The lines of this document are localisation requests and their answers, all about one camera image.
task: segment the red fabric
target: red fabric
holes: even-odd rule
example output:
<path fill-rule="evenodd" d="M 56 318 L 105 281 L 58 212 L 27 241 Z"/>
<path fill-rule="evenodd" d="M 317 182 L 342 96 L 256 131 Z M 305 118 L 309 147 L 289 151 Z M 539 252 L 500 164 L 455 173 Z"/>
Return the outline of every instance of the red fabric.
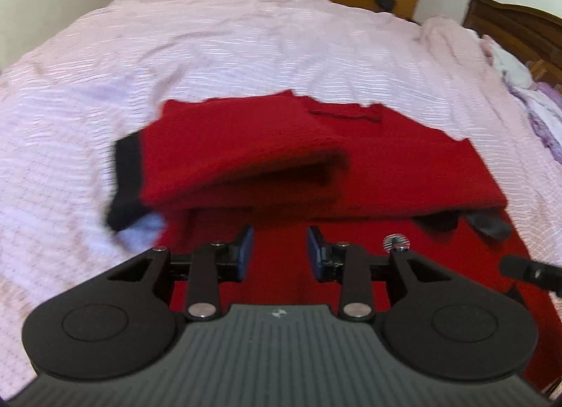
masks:
<path fill-rule="evenodd" d="M 506 200 L 468 141 L 456 142 L 380 105 L 320 104 L 289 92 L 198 105 L 168 102 L 162 121 L 142 139 L 149 185 L 143 197 L 168 222 L 161 244 L 181 253 L 230 240 L 245 223 L 255 226 L 248 278 L 221 286 L 225 307 L 335 307 L 339 286 L 315 282 L 308 266 L 305 227 L 311 217 L 322 219 L 316 223 L 329 240 L 350 240 L 373 254 L 381 254 L 384 236 L 406 234 L 415 251 L 502 292 L 511 282 L 499 275 L 500 257 L 527 256 L 516 234 L 494 244 L 464 220 L 452 234 L 429 234 L 406 219 L 451 208 L 504 207 Z M 338 167 L 342 151 L 349 164 L 344 176 L 337 173 L 344 170 Z M 324 185 L 307 182 L 317 169 L 300 169 L 296 176 L 286 171 L 310 163 L 330 165 L 320 167 Z M 268 174 L 280 170 L 286 173 Z M 341 186 L 340 194 L 332 185 Z M 379 308 L 387 308 L 384 290 L 377 284 L 374 290 Z M 540 328 L 526 376 L 543 388 L 562 374 L 562 325 L 547 294 L 525 285 L 521 290 Z M 181 306 L 184 292 L 185 285 L 176 288 L 174 307 Z"/>

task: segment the bedding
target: bedding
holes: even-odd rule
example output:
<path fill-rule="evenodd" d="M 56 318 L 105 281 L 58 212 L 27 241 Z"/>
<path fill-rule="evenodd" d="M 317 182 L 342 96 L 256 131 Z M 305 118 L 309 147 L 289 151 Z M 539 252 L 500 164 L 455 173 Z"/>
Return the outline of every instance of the bedding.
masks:
<path fill-rule="evenodd" d="M 167 99 L 285 89 L 381 103 L 470 139 L 530 255 L 561 263 L 561 165 L 453 21 L 420 27 L 325 0 L 118 0 L 0 76 L 3 397 L 34 376 L 20 341 L 27 314 L 134 254 L 103 223 L 113 143 L 156 120 Z"/>

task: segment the gray gripper base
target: gray gripper base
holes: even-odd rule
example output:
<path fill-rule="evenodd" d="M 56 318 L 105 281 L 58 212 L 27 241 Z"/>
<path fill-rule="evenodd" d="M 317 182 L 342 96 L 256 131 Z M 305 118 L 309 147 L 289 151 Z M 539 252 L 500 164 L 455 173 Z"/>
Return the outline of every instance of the gray gripper base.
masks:
<path fill-rule="evenodd" d="M 518 377 L 454 384 L 396 360 L 366 324 L 327 306 L 234 305 L 187 327 L 153 366 L 118 380 L 41 375 L 15 407 L 542 407 Z"/>

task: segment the wooden headboard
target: wooden headboard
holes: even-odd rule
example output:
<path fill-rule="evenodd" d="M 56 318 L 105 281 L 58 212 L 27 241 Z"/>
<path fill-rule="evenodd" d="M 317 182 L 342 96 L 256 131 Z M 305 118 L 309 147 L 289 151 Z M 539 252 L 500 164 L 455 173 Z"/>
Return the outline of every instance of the wooden headboard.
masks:
<path fill-rule="evenodd" d="M 562 19 L 533 7 L 470 0 L 464 27 L 494 38 L 536 81 L 562 90 Z"/>

